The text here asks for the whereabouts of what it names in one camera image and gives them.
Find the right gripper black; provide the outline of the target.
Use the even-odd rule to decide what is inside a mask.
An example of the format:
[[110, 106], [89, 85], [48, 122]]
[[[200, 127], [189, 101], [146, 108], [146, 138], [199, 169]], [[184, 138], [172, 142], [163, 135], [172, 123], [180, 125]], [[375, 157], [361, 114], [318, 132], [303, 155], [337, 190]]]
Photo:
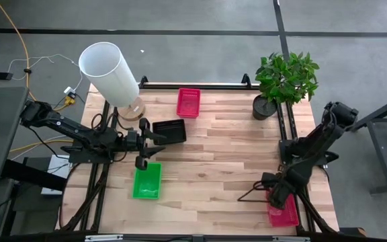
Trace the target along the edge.
[[[284, 209], [289, 195], [297, 190], [292, 168], [279, 173], [264, 172], [262, 174], [262, 185], [264, 188], [269, 188], [267, 199], [274, 208], [278, 209]], [[237, 202], [268, 203], [268, 201], [266, 200], [266, 191], [263, 188], [252, 188], [237, 199]]]

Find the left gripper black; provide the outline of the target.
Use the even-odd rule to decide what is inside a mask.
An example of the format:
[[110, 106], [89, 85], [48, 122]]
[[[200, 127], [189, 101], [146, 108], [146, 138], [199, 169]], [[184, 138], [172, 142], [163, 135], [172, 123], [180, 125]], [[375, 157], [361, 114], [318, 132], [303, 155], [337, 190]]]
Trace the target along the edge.
[[166, 136], [161, 134], [155, 134], [150, 129], [148, 129], [148, 120], [146, 118], [141, 118], [139, 120], [139, 128], [141, 133], [139, 134], [136, 130], [129, 130], [126, 135], [126, 151], [134, 152], [138, 151], [139, 155], [135, 160], [135, 167], [139, 170], [147, 169], [147, 161], [146, 158], [151, 158], [156, 153], [163, 151], [165, 149], [164, 146], [157, 147], [146, 147], [145, 141], [145, 131], [146, 137], [151, 140], [160, 140], [166, 139]]

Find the black plastic basket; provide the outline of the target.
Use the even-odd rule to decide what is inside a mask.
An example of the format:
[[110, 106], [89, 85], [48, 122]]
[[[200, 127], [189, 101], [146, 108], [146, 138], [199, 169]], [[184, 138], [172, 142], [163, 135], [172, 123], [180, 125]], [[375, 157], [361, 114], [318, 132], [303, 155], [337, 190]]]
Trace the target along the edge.
[[165, 137], [154, 140], [155, 145], [184, 143], [187, 140], [184, 119], [154, 122], [153, 132]]

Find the red plastic basket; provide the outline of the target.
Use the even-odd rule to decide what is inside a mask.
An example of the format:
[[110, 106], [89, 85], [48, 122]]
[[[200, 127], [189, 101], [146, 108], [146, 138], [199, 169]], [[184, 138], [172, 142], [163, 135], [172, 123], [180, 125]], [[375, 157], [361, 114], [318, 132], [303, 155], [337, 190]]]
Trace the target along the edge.
[[200, 113], [200, 96], [199, 89], [180, 88], [176, 114], [182, 118], [197, 118]]
[[290, 194], [287, 198], [283, 210], [268, 203], [267, 212], [272, 227], [296, 227], [300, 224], [293, 194]]

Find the black table front bar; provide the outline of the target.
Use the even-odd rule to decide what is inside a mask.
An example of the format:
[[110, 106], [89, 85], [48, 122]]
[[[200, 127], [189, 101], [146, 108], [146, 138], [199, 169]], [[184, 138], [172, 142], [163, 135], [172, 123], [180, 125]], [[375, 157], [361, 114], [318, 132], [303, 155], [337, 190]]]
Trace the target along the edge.
[[4, 236], [0, 237], [0, 242], [387, 242], [387, 239], [311, 232], [298, 235], [147, 235], [55, 231]]

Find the white shade table lamp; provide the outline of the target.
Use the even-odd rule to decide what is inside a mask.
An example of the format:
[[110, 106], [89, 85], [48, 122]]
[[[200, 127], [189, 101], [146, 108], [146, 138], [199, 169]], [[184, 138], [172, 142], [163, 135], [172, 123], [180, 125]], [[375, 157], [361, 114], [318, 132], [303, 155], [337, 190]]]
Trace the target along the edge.
[[123, 120], [137, 121], [145, 115], [139, 85], [117, 45], [88, 46], [79, 57], [79, 68]]

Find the black plant pot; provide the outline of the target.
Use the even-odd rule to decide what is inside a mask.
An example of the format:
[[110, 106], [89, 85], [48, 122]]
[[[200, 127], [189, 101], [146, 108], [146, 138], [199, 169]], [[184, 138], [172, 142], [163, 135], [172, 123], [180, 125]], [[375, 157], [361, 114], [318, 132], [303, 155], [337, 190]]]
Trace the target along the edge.
[[262, 95], [258, 95], [253, 100], [252, 115], [256, 120], [265, 120], [274, 115], [277, 111], [277, 103], [275, 101], [268, 101]]

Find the white box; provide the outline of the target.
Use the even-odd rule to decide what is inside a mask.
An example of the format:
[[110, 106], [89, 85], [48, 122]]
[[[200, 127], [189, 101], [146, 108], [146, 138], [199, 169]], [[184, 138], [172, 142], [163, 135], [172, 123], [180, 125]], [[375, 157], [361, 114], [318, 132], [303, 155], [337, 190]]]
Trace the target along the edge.
[[41, 195], [57, 196], [62, 194], [69, 172], [73, 166], [69, 162], [69, 158], [69, 155], [51, 156], [48, 168], [45, 169], [48, 173], [45, 178], [49, 178], [50, 180], [45, 182], [45, 186], [41, 189]]

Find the green leafy plant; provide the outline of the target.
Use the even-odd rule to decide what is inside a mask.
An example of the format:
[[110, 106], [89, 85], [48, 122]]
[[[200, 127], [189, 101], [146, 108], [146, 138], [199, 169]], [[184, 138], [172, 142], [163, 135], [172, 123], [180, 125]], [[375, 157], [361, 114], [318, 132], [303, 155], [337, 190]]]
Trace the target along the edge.
[[259, 82], [261, 96], [276, 103], [297, 104], [302, 99], [311, 100], [318, 89], [315, 72], [320, 67], [309, 54], [291, 52], [289, 59], [272, 53], [261, 58], [255, 80]]

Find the silver table edge rail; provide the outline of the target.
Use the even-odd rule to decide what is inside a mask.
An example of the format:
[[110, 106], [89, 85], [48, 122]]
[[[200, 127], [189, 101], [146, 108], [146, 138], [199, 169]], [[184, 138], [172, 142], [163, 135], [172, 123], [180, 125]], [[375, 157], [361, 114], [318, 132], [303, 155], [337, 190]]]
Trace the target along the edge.
[[140, 89], [218, 89], [218, 90], [258, 90], [259, 84], [252, 83], [248, 74], [244, 74], [240, 83], [175, 83], [175, 82], [150, 82], [143, 76], [138, 83]]

